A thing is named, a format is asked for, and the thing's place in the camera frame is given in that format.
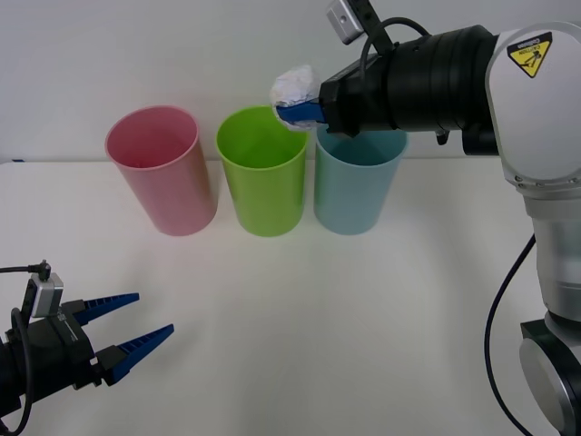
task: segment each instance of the green cup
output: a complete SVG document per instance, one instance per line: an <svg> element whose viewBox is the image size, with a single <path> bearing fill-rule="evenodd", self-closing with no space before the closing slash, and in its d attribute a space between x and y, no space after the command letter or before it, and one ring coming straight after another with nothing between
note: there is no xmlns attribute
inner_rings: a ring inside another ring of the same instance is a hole
<svg viewBox="0 0 581 436"><path fill-rule="evenodd" d="M259 236L278 236L300 221L306 133L288 131L269 106L232 114L216 136L238 221Z"/></svg>

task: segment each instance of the warning label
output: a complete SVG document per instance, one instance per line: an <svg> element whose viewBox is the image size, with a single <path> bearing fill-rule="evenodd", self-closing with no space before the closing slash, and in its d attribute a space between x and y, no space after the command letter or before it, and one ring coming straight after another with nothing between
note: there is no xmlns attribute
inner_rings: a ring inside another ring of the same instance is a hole
<svg viewBox="0 0 581 436"><path fill-rule="evenodd" d="M551 44L553 44L553 34L547 32L526 41L509 45L507 47L508 57L530 78L534 79L547 57Z"/></svg>

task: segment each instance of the white table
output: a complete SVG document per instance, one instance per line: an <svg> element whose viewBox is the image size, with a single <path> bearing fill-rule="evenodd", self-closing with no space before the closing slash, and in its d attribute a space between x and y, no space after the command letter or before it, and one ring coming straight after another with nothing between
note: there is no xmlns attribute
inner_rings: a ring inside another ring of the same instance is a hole
<svg viewBox="0 0 581 436"><path fill-rule="evenodd" d="M176 328L118 385L37 403L25 434L520 434L482 357L489 305L532 233L499 160L404 161L377 227L351 237L316 221L310 165L302 221L273 239L243 231L220 164L209 166L215 219L172 238L112 164L0 165L0 265L46 258L64 301L139 292L86 328L95 350ZM555 434L518 362L519 323L544 314L534 260L501 303L492 357L516 416ZM0 275L3 331L26 280Z"/></svg>

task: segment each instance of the cable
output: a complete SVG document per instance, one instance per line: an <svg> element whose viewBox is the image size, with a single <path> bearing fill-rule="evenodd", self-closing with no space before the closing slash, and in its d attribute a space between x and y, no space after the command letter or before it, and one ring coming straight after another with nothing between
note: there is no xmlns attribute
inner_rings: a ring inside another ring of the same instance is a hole
<svg viewBox="0 0 581 436"><path fill-rule="evenodd" d="M415 31L417 31L422 36L429 36L429 32L409 18L404 18L402 16L394 16L392 18L388 18L387 20L383 20L381 23L378 24L377 27L373 29L365 44L363 45L363 49L361 50L361 58L359 59L359 79L361 81L361 85L363 86L363 94L368 99L368 102L375 106L375 102L371 98L369 94L369 89L367 87L367 80L366 80L366 71L367 71L367 57L369 55L369 49L373 42L377 39L383 29L390 25L406 25L407 27L411 27Z"/></svg>
<svg viewBox="0 0 581 436"><path fill-rule="evenodd" d="M20 332L20 339L22 340L22 347L25 354L25 371L26 371L26 400L25 408L22 413L22 418L20 419L20 424L14 431L9 431L4 425L2 420L0 420L0 435L2 436L18 436L22 433L28 423L30 418L30 412L33 409L34 402L34 380L33 380L33 365L31 361L31 351L30 351L30 341L28 339L28 331L25 327L25 322L22 319L22 314L16 308L10 312L10 317L12 319L13 325Z"/></svg>
<svg viewBox="0 0 581 436"><path fill-rule="evenodd" d="M0 273L28 273L29 266L12 266L10 268L0 268Z"/></svg>
<svg viewBox="0 0 581 436"><path fill-rule="evenodd" d="M9 268L0 268L0 273L37 273L42 281L48 280L51 276L51 265L46 260L28 266L11 266Z"/></svg>
<svg viewBox="0 0 581 436"><path fill-rule="evenodd" d="M492 302L492 306L490 306L490 312L488 312L487 318L487 326L484 330L484 362L487 366L487 376L488 381L490 382L490 388L492 388L492 393L494 393L494 397L497 399L498 405L500 409L505 413L507 418L517 427L521 433L525 436L533 436L530 431L528 431L518 420L514 417L514 415L510 412L507 405L505 404L500 392L498 391L497 382L494 378L494 373L492 372L492 362L490 361L490 332L492 331L492 322L494 321L494 315L497 313L498 305L500 304L500 299L505 294L510 281L515 276L518 271L518 268L523 263L523 261L527 258L528 254L530 253L531 249L535 245L535 235L533 234L528 241L527 245L521 252L521 254L517 257L517 260L510 268L510 271L505 277L505 280L500 285L500 289L498 289L497 296L494 298Z"/></svg>

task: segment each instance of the white wall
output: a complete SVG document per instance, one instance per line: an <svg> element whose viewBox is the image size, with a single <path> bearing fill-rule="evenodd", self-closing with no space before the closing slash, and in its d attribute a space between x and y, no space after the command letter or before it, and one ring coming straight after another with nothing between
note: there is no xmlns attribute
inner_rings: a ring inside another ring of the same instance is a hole
<svg viewBox="0 0 581 436"><path fill-rule="evenodd" d="M2 0L0 161L102 159L122 115L178 104L202 124L208 157L221 120L268 102L273 79L297 64L327 77L353 61L324 14L330 0ZM579 0L375 0L431 33L482 24L491 32L581 19ZM415 36L393 31L396 39ZM414 134L410 155L461 155Z"/></svg>

